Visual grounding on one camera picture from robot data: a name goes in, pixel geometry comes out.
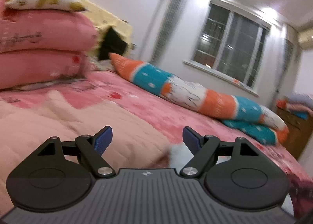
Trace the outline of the light blue down jacket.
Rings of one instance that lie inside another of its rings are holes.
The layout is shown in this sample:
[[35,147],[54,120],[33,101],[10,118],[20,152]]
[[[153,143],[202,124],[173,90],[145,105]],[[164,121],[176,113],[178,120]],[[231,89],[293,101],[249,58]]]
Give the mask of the light blue down jacket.
[[194,155],[184,143],[172,145],[169,152],[169,167],[180,172],[193,156]]

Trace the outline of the black cushion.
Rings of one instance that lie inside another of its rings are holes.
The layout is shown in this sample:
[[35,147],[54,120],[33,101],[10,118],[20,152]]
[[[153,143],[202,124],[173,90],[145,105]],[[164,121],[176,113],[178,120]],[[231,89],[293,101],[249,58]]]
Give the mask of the black cushion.
[[127,47],[128,44],[121,39],[112,27],[110,27],[100,44],[98,61],[109,60],[110,53],[116,53],[123,56]]

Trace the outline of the pink folded quilt stack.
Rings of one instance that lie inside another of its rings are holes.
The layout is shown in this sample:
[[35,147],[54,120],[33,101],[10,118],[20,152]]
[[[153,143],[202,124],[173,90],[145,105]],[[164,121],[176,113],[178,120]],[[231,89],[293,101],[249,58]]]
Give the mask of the pink folded quilt stack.
[[1,89],[84,76],[97,37],[80,12],[15,10],[1,0]]

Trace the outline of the folded blankets on cabinet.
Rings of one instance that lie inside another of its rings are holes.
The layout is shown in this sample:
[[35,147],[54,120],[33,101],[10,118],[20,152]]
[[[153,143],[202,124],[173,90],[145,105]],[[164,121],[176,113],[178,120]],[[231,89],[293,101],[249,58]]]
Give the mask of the folded blankets on cabinet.
[[290,113],[303,113],[312,117],[312,94],[293,92],[277,100],[276,106]]

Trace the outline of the yellow cloth cover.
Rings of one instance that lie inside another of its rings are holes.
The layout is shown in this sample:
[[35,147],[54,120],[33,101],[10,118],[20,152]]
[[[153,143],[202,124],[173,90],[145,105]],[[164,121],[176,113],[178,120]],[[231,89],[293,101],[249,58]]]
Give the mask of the yellow cloth cover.
[[[119,19],[115,15],[104,10],[98,5],[90,2],[89,0],[81,0],[81,2],[86,8],[86,11],[82,11],[82,12],[93,23],[99,35],[99,40],[95,48],[98,50],[100,49],[100,44],[102,42],[103,37],[105,36],[108,29],[112,27],[121,37],[121,39],[128,44],[128,47],[126,51],[124,52],[124,56],[128,57],[130,54],[130,49],[133,47],[131,43],[132,31],[133,31],[132,26],[129,25],[128,22]],[[54,9],[35,9],[34,11],[41,11],[41,10],[54,10]],[[8,8],[5,5],[5,12],[12,12],[12,11],[26,12],[26,11],[31,11],[31,10],[17,10],[17,9]]]

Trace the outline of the orange teal rabbit rolled quilt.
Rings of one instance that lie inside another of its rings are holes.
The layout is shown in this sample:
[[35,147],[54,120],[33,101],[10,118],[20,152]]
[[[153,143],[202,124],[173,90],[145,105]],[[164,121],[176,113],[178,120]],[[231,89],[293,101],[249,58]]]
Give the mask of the orange teal rabbit rolled quilt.
[[282,144],[289,129],[285,122],[263,105],[240,96],[207,89],[185,81],[150,63],[111,53],[109,58],[120,77],[171,103],[219,119],[263,145]]

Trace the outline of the window with bars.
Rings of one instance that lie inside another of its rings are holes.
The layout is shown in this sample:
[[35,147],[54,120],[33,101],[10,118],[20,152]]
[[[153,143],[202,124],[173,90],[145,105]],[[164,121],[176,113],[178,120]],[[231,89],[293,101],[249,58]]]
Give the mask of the window with bars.
[[211,0],[194,54],[184,63],[258,96],[255,83],[270,30],[252,13]]

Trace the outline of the right grey curtain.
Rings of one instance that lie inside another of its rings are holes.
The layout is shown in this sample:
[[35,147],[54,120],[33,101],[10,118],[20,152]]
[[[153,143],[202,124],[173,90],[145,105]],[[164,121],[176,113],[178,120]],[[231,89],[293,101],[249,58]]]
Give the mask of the right grey curtain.
[[276,99],[278,98],[284,78],[287,74],[288,68],[290,66],[295,40],[294,36],[297,35],[297,31],[288,24],[283,25],[283,38],[281,42],[281,47],[279,55],[277,57],[277,71],[275,73],[275,88],[271,97],[270,108],[275,107]]

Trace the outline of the wall air conditioner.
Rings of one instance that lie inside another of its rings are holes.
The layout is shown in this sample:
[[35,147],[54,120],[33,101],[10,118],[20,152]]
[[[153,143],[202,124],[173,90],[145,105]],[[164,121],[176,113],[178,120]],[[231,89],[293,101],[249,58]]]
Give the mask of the wall air conditioner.
[[304,50],[312,49],[313,47],[313,28],[304,30],[298,34],[298,43]]

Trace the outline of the wooden cabinet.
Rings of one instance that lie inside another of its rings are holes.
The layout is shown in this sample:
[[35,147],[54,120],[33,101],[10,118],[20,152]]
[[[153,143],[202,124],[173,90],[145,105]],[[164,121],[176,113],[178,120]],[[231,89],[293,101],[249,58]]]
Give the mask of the wooden cabinet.
[[312,134],[312,117],[309,115],[307,119],[303,119],[281,108],[277,108],[276,114],[289,129],[288,137],[282,145],[298,160]]

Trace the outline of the grey curtain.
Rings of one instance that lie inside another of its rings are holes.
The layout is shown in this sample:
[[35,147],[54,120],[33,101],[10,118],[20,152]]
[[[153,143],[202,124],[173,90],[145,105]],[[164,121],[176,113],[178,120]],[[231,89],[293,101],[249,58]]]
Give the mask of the grey curtain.
[[281,42],[281,47],[279,55],[277,57],[277,71],[275,73],[275,88],[271,97],[270,108],[275,107],[276,99],[278,98],[284,78],[287,74],[288,68],[290,66],[295,40],[294,36],[297,35],[297,31],[288,24],[283,25],[283,38]]
[[171,39],[179,17],[187,0],[170,0],[166,8],[161,27],[154,45],[150,62],[157,65]]

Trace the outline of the left grey curtain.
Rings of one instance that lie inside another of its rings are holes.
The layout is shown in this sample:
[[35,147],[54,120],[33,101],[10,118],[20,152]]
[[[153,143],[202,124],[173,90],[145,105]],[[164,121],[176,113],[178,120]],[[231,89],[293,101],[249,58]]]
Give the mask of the left grey curtain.
[[187,0],[170,0],[166,8],[161,27],[154,45],[150,62],[157,65],[171,39],[179,17]]

